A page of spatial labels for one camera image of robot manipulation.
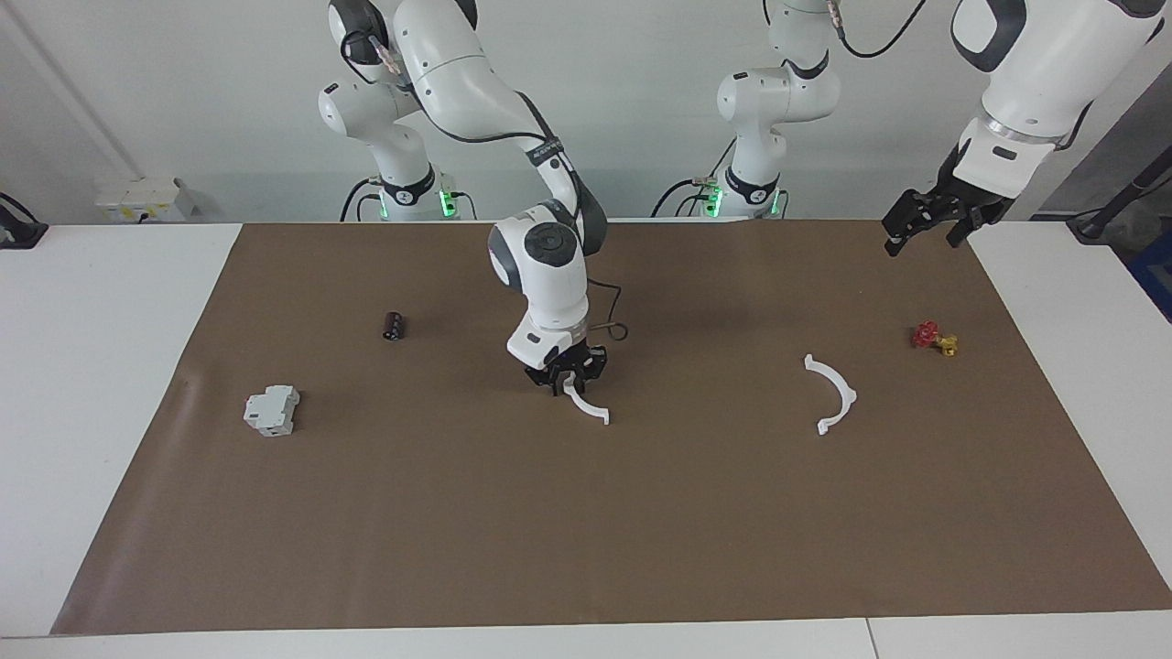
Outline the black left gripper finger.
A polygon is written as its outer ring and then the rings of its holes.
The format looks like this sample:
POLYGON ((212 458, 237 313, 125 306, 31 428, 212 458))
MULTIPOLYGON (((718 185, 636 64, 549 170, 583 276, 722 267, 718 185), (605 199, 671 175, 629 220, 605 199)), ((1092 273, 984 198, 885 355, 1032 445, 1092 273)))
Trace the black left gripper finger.
POLYGON ((956 209, 950 213, 950 219, 955 220, 955 224, 950 227, 946 237, 950 247, 959 249, 979 229, 984 225, 996 224, 1010 210, 1013 204, 1013 201, 997 201, 997 203, 984 205, 958 201, 956 209))
POLYGON ((887 238, 884 250, 897 257, 917 235, 939 225, 943 213, 943 201, 938 193, 905 190, 883 217, 887 238))

